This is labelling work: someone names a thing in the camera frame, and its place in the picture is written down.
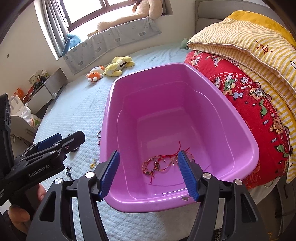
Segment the person's left hand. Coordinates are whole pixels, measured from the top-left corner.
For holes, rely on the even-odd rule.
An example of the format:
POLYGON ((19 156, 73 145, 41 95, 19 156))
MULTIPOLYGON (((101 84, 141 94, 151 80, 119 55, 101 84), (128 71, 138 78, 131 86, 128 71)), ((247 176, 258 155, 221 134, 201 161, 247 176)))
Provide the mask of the person's left hand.
MULTIPOLYGON (((38 204, 41 203, 44 196, 46 194, 45 188, 42 186, 42 184, 39 184, 38 190, 37 190, 37 197, 39 199, 38 204)), ((27 225, 27 222, 30 221, 30 215, 29 213, 16 206, 11 205, 8 210, 8 216, 12 222, 12 224, 21 232, 27 234, 29 230, 29 226, 27 225)))

